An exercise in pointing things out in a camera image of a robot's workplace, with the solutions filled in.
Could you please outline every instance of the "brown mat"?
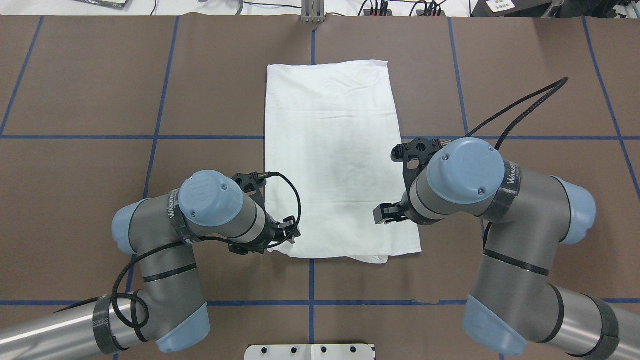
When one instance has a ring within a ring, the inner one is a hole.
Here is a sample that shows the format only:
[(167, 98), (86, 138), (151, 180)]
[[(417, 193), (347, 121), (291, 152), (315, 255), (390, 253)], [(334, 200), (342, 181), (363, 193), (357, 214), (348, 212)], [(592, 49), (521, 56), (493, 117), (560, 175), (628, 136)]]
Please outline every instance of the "brown mat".
[[(0, 17), (0, 324), (108, 292), (129, 260), (110, 233), (121, 207), (197, 170), (263, 170), (268, 64), (359, 59), (389, 61), (406, 140), (464, 135), (568, 76), (501, 151), (596, 199), (594, 229), (560, 248), (550, 282), (640, 312), (640, 75), (619, 70), (640, 51), (639, 32), (637, 21), (596, 19)], [(516, 115), (478, 135), (495, 140)], [(177, 354), (149, 343), (120, 359), (231, 360), (251, 344), (364, 341), (379, 359), (498, 360), (461, 328), (481, 231), (465, 215), (422, 227), (423, 252), (386, 265), (198, 245), (210, 335)], [(138, 272), (129, 285), (142, 286)], [(568, 357), (535, 344), (522, 357), (542, 358)]]

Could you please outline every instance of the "robotic arm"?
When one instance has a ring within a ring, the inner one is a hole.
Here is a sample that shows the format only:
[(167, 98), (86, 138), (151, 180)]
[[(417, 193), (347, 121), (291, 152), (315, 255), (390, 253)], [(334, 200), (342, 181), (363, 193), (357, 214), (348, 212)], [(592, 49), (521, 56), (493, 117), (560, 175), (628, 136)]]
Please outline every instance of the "robotic arm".
[(593, 225), (587, 190), (520, 168), (477, 138), (417, 138), (392, 160), (404, 164), (406, 193), (374, 210), (377, 224), (431, 225), (459, 211), (492, 222), (463, 318), (471, 338), (508, 356), (535, 341), (573, 357), (640, 359), (640, 315), (547, 283), (557, 246)]
[(114, 296), (123, 271), (112, 294), (2, 330), (0, 359), (84, 359), (146, 341), (175, 352), (202, 341), (210, 329), (207, 303), (193, 249), (181, 245), (219, 240), (245, 255), (293, 242), (300, 212), (280, 223), (264, 210), (260, 189), (271, 176), (291, 184), (279, 173), (229, 179), (204, 170), (167, 195), (122, 208), (113, 219), (113, 237), (122, 251), (139, 254), (145, 288)]

